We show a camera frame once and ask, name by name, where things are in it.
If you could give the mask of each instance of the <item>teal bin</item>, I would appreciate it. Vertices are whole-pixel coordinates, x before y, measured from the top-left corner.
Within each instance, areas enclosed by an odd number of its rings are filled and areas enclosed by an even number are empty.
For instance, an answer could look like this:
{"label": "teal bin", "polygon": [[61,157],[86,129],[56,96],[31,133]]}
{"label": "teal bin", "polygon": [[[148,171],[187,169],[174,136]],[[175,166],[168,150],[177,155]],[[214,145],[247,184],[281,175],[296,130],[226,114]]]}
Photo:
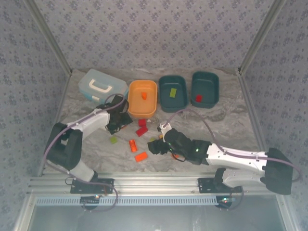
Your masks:
{"label": "teal bin", "polygon": [[192,105],[202,108],[214,107],[219,101],[219,77],[211,72],[198,71],[192,78]]}
{"label": "teal bin", "polygon": [[163,76],[158,81],[160,106],[164,112],[176,112],[188,105],[186,81],[182,76]]}

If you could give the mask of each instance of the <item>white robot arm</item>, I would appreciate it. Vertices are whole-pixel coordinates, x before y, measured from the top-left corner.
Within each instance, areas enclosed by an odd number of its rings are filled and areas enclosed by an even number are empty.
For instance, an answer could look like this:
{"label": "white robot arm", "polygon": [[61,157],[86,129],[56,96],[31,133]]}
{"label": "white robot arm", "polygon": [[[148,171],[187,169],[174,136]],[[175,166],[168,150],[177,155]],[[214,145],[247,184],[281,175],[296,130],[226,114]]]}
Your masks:
{"label": "white robot arm", "polygon": [[99,128],[109,130],[109,132],[113,134],[132,122],[127,113],[127,100],[124,100],[123,103],[115,109],[107,109],[102,112],[102,109],[116,105],[121,102],[122,99],[123,98],[120,96],[115,96],[111,103],[99,105],[90,113],[92,116],[84,122],[78,123],[78,121],[82,121],[84,118],[89,117],[90,114],[72,123],[55,124],[52,128],[46,148],[62,130],[72,124],[75,124],[75,126],[71,127],[60,136],[52,146],[47,155],[49,164],[58,165],[83,181],[91,181],[96,178],[97,174],[95,171],[81,160],[82,141]]}
{"label": "white robot arm", "polygon": [[268,152],[250,152],[218,147],[209,141],[190,140],[172,128],[169,123],[166,126],[165,124],[161,123],[157,128],[163,133],[163,138],[148,143],[149,150],[153,154],[171,152],[182,155],[186,161],[196,165],[221,167],[216,172],[215,180],[217,184],[222,183],[230,188],[265,185],[268,190],[275,193],[284,195],[291,193],[293,168],[267,160],[270,157],[290,162],[279,150],[270,148]]}

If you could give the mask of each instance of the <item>wall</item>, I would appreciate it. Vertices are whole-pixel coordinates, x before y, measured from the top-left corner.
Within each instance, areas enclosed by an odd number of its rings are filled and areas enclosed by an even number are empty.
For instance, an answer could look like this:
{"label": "wall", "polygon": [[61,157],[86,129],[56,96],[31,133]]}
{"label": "wall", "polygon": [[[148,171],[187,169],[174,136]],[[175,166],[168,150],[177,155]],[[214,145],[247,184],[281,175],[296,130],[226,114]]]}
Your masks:
{"label": "wall", "polygon": [[66,77],[21,0],[0,5],[0,230],[13,228]]}
{"label": "wall", "polygon": [[292,197],[308,230],[308,2],[288,0],[245,78],[268,147],[303,171]]}
{"label": "wall", "polygon": [[273,0],[35,0],[71,68],[241,64]]}

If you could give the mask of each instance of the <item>cable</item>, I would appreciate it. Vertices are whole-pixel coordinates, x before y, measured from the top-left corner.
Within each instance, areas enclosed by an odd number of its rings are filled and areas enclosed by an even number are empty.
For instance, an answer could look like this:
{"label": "cable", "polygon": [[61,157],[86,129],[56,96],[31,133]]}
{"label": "cable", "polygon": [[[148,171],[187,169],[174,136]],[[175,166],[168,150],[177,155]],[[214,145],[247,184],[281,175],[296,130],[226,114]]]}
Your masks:
{"label": "cable", "polygon": [[180,161],[180,162],[185,162],[185,161],[186,161],[186,158],[184,158],[184,160],[180,160],[180,159],[178,159],[178,158],[175,157],[174,153],[171,153],[171,154],[172,154],[172,157],[173,157],[174,159],[176,159],[177,161]]}
{"label": "cable", "polygon": [[[121,94],[112,94],[112,95],[109,95],[109,96],[105,99],[104,105],[106,105],[107,100],[109,100],[109,98],[110,98],[110,97],[112,97],[112,96],[114,96],[114,95],[121,95]],[[127,111],[128,111],[128,108],[129,108],[129,102],[127,101],[127,102],[126,102],[126,104],[127,104],[126,111],[123,111],[123,112],[120,112],[120,113],[125,113],[125,112],[127,112]]]}
{"label": "cable", "polygon": [[57,167],[57,166],[53,166],[53,165],[49,164],[49,163],[47,162],[47,155],[48,155],[49,151],[51,150],[52,146],[56,143],[56,141],[57,141],[63,134],[65,134],[69,129],[71,129],[72,127],[74,127],[74,126],[76,126],[76,125],[78,125],[78,124],[80,124],[80,123],[82,123],[82,122],[84,122],[84,121],[86,121],[86,120],[88,120],[88,119],[94,117],[96,114],[100,114],[100,113],[102,113],[102,112],[105,112],[105,111],[107,111],[107,110],[114,109],[114,108],[120,106],[120,105],[124,102],[124,100],[125,100],[125,97],[124,97],[124,95],[122,95],[122,94],[111,94],[111,95],[109,95],[109,96],[106,98],[105,102],[107,102],[107,100],[108,100],[110,97],[115,96],[115,95],[119,95],[119,96],[123,97],[123,99],[121,100],[121,102],[119,102],[118,104],[116,104],[116,105],[114,105],[114,106],[112,106],[112,107],[108,107],[108,108],[101,109],[100,111],[97,111],[96,113],[91,113],[91,114],[89,114],[88,116],[86,116],[86,117],[84,117],[84,118],[78,120],[76,123],[71,124],[70,126],[67,126],[65,129],[63,129],[61,132],[59,132],[58,135],[56,135],[56,137],[51,141],[51,143],[49,144],[49,146],[47,147],[47,149],[46,149],[46,151],[45,151],[45,153],[44,153],[44,163],[45,163],[46,165],[52,167],[53,169],[55,169],[55,170],[57,170],[57,171],[59,171],[59,172],[61,172],[61,173],[67,174],[68,176],[70,176],[70,177],[74,178],[75,180],[78,180],[78,181],[80,181],[80,182],[82,182],[82,183],[84,183],[84,184],[92,184],[92,185],[106,186],[106,187],[109,187],[109,188],[111,188],[111,189],[113,189],[113,190],[115,191],[116,197],[115,197],[115,202],[113,203],[113,205],[110,206],[110,207],[107,208],[107,209],[99,210],[99,211],[108,211],[108,210],[111,210],[112,208],[115,207],[115,205],[117,204],[117,200],[118,200],[118,193],[117,193],[117,190],[115,189],[115,187],[114,187],[113,185],[106,184],[106,183],[88,182],[88,181],[84,181],[84,180],[82,180],[82,179],[80,179],[80,178],[77,178],[76,176],[74,176],[73,174],[71,174],[69,171],[64,171],[64,170],[62,170],[61,168],[59,168],[59,167]]}
{"label": "cable", "polygon": [[238,154],[234,154],[234,153],[230,153],[228,151],[225,151],[219,144],[218,140],[215,138],[214,134],[213,134],[213,131],[212,129],[210,128],[210,126],[207,124],[207,122],[205,121],[205,119],[197,112],[195,112],[194,110],[190,109],[190,108],[186,108],[186,109],[181,109],[181,110],[178,110],[176,113],[174,113],[168,120],[167,122],[165,123],[165,125],[163,125],[163,128],[165,128],[167,126],[167,124],[173,119],[173,117],[175,117],[175,115],[177,115],[178,113],[180,112],[184,112],[184,111],[191,111],[193,112],[194,114],[196,114],[201,120],[202,122],[205,124],[205,126],[207,127],[208,131],[210,132],[211,134],[211,137],[214,141],[214,144],[217,145],[217,147],[225,154],[228,154],[230,156],[233,156],[233,157],[237,157],[237,158],[243,158],[243,159],[254,159],[254,160],[269,160],[269,161],[275,161],[275,162],[279,162],[279,163],[283,163],[285,165],[288,165],[288,166],[291,166],[292,168],[294,168],[299,174],[298,174],[298,177],[295,178],[294,180],[292,180],[292,182],[297,182],[301,179],[301,176],[302,176],[302,172],[301,170],[295,166],[294,164],[288,162],[288,161],[285,161],[285,160],[280,160],[280,159],[276,159],[276,158],[271,158],[271,157],[254,157],[254,156],[248,156],[248,155],[238,155]]}
{"label": "cable", "polygon": [[218,204],[221,205],[221,206],[224,206],[224,207],[225,207],[224,209],[226,209],[226,210],[228,210],[228,211],[230,211],[230,210],[235,210],[236,208],[238,208],[238,207],[241,205],[242,200],[243,200],[243,198],[244,198],[244,189],[243,189],[243,187],[241,187],[241,189],[242,189],[241,197],[240,197],[240,201],[239,201],[239,203],[238,203],[237,205],[235,205],[235,206],[233,206],[233,207],[231,207],[231,208],[228,208],[228,207],[227,207],[225,204],[223,204],[222,202],[218,202]]}

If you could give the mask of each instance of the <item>green block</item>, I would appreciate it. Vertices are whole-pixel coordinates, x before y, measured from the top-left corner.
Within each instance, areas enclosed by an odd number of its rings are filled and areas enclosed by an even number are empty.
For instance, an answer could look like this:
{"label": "green block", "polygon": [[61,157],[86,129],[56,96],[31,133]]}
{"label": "green block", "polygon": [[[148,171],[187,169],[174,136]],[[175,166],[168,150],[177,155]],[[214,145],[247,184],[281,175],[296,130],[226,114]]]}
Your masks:
{"label": "green block", "polygon": [[115,144],[117,142],[117,139],[115,136],[110,137],[109,140],[112,144]]}
{"label": "green block", "polygon": [[171,88],[171,91],[170,91],[170,97],[171,98],[175,98],[175,94],[177,93],[177,89],[176,88]]}

